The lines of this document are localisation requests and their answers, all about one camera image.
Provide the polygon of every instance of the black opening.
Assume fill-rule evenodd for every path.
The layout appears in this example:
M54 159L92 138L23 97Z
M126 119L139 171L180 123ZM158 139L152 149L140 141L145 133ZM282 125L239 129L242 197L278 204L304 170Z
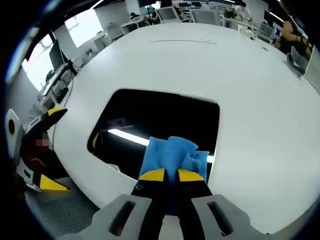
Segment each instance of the black opening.
M231 227L230 222L226 218L225 214L222 212L221 208L216 202L210 202L208 203L208 206L218 223L218 226L220 228L220 232L222 236L228 236L233 232L233 229Z
M214 102L174 93L120 89L107 103L87 148L105 163L117 165L122 173L138 179L146 146L110 130L145 140L182 137L197 144L199 151L209 151L213 156L219 114L219 106Z
M121 236L122 231L125 227L125 224L132 212L132 210L134 209L136 203L135 202L131 202L131 201L127 201L123 207L121 208L121 210L119 211L118 215L115 217L115 219L113 220L109 232L112 233L115 236Z
M11 135L13 135L15 133L15 123L12 119L9 119L9 123L8 123L8 130L9 130L9 133Z

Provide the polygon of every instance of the white curved desk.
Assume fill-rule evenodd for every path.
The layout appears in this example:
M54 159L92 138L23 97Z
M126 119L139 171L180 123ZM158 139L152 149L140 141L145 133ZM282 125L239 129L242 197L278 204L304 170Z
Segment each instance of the white curved desk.
M78 187L102 208L130 193L136 182L87 150L115 91L156 90L215 101L220 121L208 186L245 211L253 227L274 233L303 214L320 189L320 96L285 60L271 45L220 26L139 28L75 77L54 150Z

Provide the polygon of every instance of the fluorescent light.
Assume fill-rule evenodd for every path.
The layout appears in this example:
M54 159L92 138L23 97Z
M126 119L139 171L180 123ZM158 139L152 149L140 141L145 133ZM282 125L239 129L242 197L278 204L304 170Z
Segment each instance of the fluorescent light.
M235 4L235 3L236 3L235 1L231 1L231 0L223 0L223 1L225 1L225 2L229 2L229 3L233 3L233 4Z
M278 17L277 15L275 15L274 13L272 13L272 12L269 12L272 16L274 16L275 18L277 18L277 19L279 19L281 22L285 22L285 21L283 21L280 17Z
M97 1L90 9L94 9L96 6L98 6L100 3L102 3L104 0Z
M139 137L139 136L135 136L133 134L121 131L119 129L109 129L108 132L111 133L111 134L114 134L114 135L116 135L118 137L121 137L121 138L127 139L129 141L135 142L137 144L141 144L143 146L148 146L149 145L149 140L148 139L145 139L145 138L142 138L142 137ZM206 161L208 163L214 164L215 156L210 156L209 155L207 157Z

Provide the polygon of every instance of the blue towel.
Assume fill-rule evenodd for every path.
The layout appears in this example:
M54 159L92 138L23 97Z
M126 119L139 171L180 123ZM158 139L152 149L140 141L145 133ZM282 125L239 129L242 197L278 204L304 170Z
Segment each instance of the blue towel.
M208 151L196 151L198 146L182 137L171 136L168 140L150 137L139 178L146 172L166 169L169 184L175 185L177 169L195 172L207 182Z

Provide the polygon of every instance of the blue cloth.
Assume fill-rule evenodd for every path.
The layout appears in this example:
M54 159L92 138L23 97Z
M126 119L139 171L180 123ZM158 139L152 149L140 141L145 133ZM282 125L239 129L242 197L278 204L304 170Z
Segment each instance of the blue cloth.
M150 137L139 178L146 172L166 169L169 184L175 185L177 169L195 172L207 182L208 151L196 151L198 146L182 137L171 136L168 140Z

